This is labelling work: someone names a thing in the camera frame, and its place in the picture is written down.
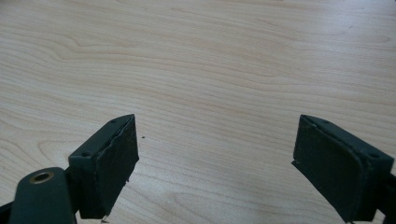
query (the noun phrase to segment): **light wood surface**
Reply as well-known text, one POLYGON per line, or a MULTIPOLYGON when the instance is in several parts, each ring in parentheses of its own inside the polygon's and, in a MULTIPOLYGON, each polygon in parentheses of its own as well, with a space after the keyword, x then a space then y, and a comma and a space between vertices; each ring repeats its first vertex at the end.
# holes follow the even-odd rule
POLYGON ((290 164, 299 116, 396 157, 395 71, 391 0, 1 0, 0 204, 135 114, 111 224, 343 223, 290 164))

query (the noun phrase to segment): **wood grain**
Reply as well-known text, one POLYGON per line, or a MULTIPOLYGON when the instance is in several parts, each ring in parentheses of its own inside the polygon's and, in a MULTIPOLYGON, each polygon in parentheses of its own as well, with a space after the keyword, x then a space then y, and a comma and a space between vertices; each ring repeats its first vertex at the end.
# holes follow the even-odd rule
POLYGON ((290 165, 298 118, 396 157, 395 24, 384 0, 1 0, 0 204, 134 113, 108 222, 343 223, 290 165))

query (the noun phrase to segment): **table surface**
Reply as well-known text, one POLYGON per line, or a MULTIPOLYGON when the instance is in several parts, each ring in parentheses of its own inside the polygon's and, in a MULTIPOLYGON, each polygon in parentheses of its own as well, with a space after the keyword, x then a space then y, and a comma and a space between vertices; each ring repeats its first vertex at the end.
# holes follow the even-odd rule
POLYGON ((396 157, 395 23, 391 0, 0 1, 0 204, 135 114, 109 223, 343 223, 290 164, 299 117, 396 157))

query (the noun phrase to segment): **wooden table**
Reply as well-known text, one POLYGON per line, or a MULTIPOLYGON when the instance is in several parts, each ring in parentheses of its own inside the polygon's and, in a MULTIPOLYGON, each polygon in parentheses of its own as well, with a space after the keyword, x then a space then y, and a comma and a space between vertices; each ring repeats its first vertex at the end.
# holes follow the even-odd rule
POLYGON ((298 120, 330 120, 396 157, 395 11, 391 0, 0 1, 0 204, 135 114, 141 160, 111 224, 343 223, 290 164, 298 120))

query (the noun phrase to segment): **black bracket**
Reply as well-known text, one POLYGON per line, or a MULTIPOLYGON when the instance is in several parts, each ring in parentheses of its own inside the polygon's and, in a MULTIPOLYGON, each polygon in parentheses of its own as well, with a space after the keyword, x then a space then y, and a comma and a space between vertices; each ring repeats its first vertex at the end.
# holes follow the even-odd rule
POLYGON ((301 115, 292 163, 345 222, 396 223, 393 158, 324 119, 301 115))
POLYGON ((113 119, 69 156, 69 167, 23 178, 15 201, 0 207, 0 223, 77 223, 111 212, 139 160, 134 115, 113 119))

